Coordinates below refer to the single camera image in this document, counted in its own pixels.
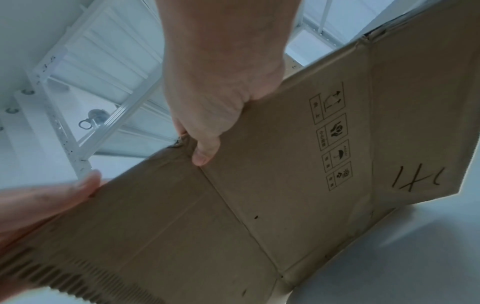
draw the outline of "cardboard box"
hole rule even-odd
[[[9,248],[0,274],[97,303],[272,303],[392,209],[459,191],[480,129],[480,2],[415,11]]]

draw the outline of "hand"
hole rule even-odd
[[[75,184],[0,192],[0,251],[43,221],[86,201],[101,183],[101,174],[93,171]],[[0,280],[0,302],[27,289],[23,283]]]
[[[273,92],[300,0],[157,0],[165,35],[163,91],[179,135],[209,162],[246,102]]]

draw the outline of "wall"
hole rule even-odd
[[[459,195],[398,210],[297,288],[288,304],[480,302],[478,156]]]
[[[0,108],[93,0],[0,1]]]

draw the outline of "brown cardboard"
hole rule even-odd
[[[480,130],[480,3],[380,27],[251,103],[216,158],[185,137],[0,258],[99,303],[268,303],[392,208],[459,191]]]

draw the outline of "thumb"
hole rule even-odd
[[[100,186],[102,175],[92,171],[83,181],[0,194],[0,232],[35,224],[84,202]]]
[[[206,165],[217,153],[220,148],[220,137],[211,137],[199,140],[191,158],[195,166]]]

